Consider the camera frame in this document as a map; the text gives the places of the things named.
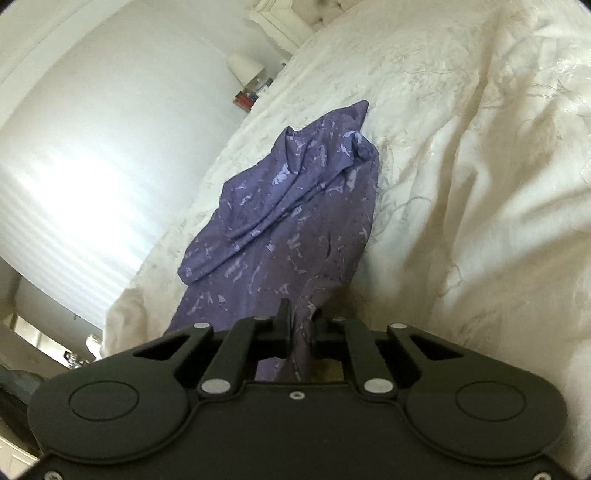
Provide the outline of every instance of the screw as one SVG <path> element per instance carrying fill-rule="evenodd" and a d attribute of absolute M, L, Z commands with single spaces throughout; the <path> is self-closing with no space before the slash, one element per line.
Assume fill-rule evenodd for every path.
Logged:
<path fill-rule="evenodd" d="M 47 472 L 43 477 L 43 480 L 64 480 L 63 477 L 57 472 Z"/>
<path fill-rule="evenodd" d="M 290 393 L 290 398 L 292 400 L 303 400 L 305 399 L 306 394 L 304 392 L 291 392 Z"/>
<path fill-rule="evenodd" d="M 201 390 L 210 395 L 222 395 L 229 392 L 230 388 L 232 388 L 230 382 L 223 378 L 212 378 L 201 384 Z"/>
<path fill-rule="evenodd" d="M 385 378 L 370 378 L 363 384 L 363 387 L 369 393 L 379 395 L 391 392 L 394 389 L 394 384 Z"/>

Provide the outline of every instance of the white bedspread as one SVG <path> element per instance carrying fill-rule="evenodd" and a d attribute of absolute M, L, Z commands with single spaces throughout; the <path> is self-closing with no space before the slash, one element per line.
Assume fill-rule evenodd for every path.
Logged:
<path fill-rule="evenodd" d="M 575 0 L 368 0 L 292 59 L 113 306 L 104 350 L 162 334 L 176 268 L 225 180 L 286 125 L 367 99 L 381 152 L 360 318 L 407 322 L 542 375 L 557 459 L 591 473 L 591 15 Z"/>

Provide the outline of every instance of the lavender floral pattern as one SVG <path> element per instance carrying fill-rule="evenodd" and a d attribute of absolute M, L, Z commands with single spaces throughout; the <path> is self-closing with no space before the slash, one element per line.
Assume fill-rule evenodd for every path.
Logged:
<path fill-rule="evenodd" d="M 188 289 L 167 332 L 196 322 L 230 329 L 289 298 L 292 352 L 260 362 L 257 378 L 309 377 L 311 317 L 350 283 L 371 232 L 379 155 L 359 132 L 367 108 L 287 127 L 263 160 L 224 184 L 178 269 Z"/>

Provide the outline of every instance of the lamp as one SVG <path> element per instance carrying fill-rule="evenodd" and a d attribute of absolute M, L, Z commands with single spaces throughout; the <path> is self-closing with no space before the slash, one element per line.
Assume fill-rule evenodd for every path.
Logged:
<path fill-rule="evenodd" d="M 100 353 L 101 341 L 96 335 L 89 335 L 86 339 L 86 348 L 92 353 L 97 360 L 101 360 L 103 356 Z"/>
<path fill-rule="evenodd" d="M 228 66 L 243 86 L 251 83 L 265 69 L 262 63 L 239 54 L 231 55 L 228 58 Z"/>

